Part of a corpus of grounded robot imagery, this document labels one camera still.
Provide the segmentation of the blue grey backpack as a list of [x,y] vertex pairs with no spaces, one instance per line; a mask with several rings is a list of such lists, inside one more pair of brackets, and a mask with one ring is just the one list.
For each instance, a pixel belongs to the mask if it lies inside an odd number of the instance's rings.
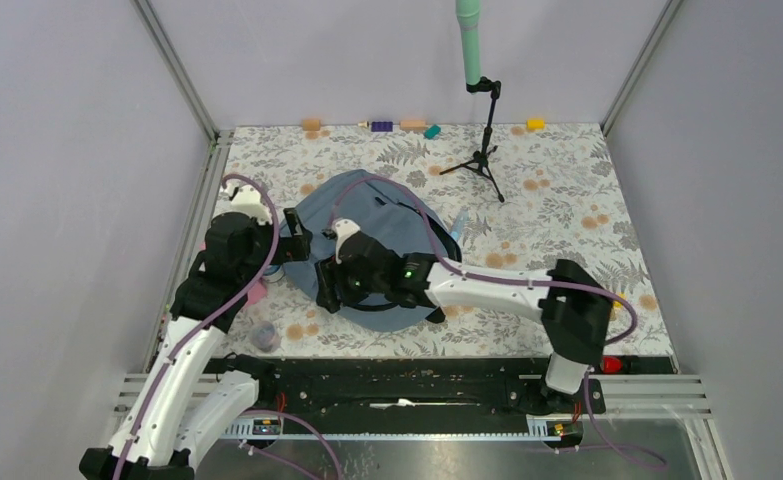
[[[434,238],[443,256],[460,261],[462,253],[450,231],[430,208],[425,209],[428,222],[424,223],[416,201],[417,197],[408,188],[380,182],[365,170],[330,178],[295,206],[305,229],[313,234],[311,255],[307,261],[285,264],[285,276],[315,301],[318,291],[315,263],[333,258],[335,252],[335,242],[325,238],[322,230],[329,220],[338,218],[355,221],[366,235],[402,258],[431,255],[430,240]],[[350,308],[341,302],[336,313],[377,332],[402,330],[424,320],[432,323],[445,320],[437,307],[427,304],[408,308],[400,302],[401,294],[394,293],[393,297],[390,301],[398,303],[394,308]]]

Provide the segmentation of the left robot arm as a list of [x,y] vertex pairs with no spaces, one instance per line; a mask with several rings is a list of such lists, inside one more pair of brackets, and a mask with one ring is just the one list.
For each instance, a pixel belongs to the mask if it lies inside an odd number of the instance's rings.
[[215,217],[206,247],[180,284],[152,371],[109,444],[89,448],[79,463],[87,479],[192,479],[199,464],[244,411],[277,408],[272,364],[238,355],[213,392],[194,409],[193,391],[214,351],[247,302],[251,281],[268,265],[305,260],[312,235],[295,209],[284,211],[289,233],[276,222],[241,212]]

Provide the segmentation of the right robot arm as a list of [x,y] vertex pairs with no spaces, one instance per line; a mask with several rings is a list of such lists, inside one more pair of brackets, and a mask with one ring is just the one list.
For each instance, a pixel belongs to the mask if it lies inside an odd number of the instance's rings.
[[357,233],[315,269],[317,302],[330,312],[364,310],[368,297],[380,295],[391,307],[472,306],[539,321],[553,350],[540,396],[556,412],[579,400],[587,371],[603,357],[613,301],[569,260],[543,271],[488,270],[432,253],[399,255]]

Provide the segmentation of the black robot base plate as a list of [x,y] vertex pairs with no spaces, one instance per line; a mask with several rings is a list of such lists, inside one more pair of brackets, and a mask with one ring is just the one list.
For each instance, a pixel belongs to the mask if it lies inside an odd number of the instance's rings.
[[261,377],[256,408],[298,416],[326,430],[390,427],[461,432],[519,431],[525,416],[575,411],[603,414],[609,407],[601,382],[567,400],[542,392],[548,366],[538,358],[260,359],[230,354],[204,371],[223,377],[233,370]]

